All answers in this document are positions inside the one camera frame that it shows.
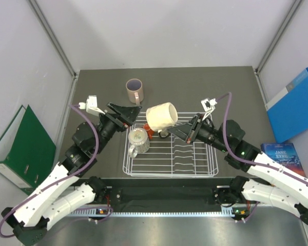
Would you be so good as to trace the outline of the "pink iridescent mug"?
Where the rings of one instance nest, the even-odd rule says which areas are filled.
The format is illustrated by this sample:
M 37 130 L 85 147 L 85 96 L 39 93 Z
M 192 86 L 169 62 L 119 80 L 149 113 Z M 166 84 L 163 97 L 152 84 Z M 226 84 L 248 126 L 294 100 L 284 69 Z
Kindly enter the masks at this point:
M 144 99 L 143 83 L 132 78 L 126 82 L 126 90 L 129 101 L 139 106 Z

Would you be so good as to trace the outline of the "white floral iridescent mug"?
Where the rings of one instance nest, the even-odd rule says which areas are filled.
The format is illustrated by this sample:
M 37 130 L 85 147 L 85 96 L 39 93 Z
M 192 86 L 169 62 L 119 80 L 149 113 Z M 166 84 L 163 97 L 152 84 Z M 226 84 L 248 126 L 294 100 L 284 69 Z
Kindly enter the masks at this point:
M 134 128 L 128 134 L 130 147 L 128 155 L 136 158 L 138 154 L 146 153 L 150 148 L 150 141 L 146 130 L 143 128 Z

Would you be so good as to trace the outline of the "cream dimpled mug black handle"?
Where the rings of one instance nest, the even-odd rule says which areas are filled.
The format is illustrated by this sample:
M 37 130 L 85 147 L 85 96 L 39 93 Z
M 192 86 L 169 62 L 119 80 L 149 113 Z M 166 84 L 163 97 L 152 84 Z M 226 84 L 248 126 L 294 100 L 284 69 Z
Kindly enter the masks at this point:
M 178 121 L 178 113 L 172 103 L 166 102 L 146 110 L 146 121 L 150 128 L 159 133 L 167 131 L 168 127 L 174 126 Z

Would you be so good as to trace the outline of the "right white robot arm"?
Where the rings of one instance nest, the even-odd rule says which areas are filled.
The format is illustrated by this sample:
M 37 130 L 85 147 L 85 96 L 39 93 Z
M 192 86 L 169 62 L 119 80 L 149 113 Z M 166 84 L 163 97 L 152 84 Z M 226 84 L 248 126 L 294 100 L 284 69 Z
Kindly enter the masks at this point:
M 187 144 L 198 140 L 226 153 L 224 159 L 230 166 L 266 181 L 262 184 L 242 176 L 233 178 L 229 185 L 232 201 L 269 204 L 293 214 L 308 225 L 308 178 L 243 140 L 245 132 L 234 120 L 227 120 L 216 129 L 203 120 L 202 114 L 196 114 L 190 121 L 167 130 Z

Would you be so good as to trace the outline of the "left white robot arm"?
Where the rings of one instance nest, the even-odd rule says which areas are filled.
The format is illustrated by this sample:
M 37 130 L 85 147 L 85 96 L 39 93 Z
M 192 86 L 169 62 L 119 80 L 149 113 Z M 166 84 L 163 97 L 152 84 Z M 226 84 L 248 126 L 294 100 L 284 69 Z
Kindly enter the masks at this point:
M 99 177 L 89 178 L 63 198 L 60 195 L 94 166 L 114 134 L 131 127 L 142 110 L 109 102 L 110 111 L 103 111 L 90 98 L 70 107 L 85 120 L 72 136 L 73 145 L 23 202 L 2 211 L 2 222 L 23 245 L 37 244 L 58 221 L 83 205 L 105 200 L 107 188 Z

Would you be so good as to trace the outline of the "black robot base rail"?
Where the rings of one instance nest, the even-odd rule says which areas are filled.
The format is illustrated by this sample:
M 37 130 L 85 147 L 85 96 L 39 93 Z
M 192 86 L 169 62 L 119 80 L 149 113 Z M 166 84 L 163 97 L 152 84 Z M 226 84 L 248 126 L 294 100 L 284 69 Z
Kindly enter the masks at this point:
M 231 178 L 88 178 L 106 188 L 95 199 L 115 212 L 215 212 L 222 204 L 245 204 L 229 191 Z

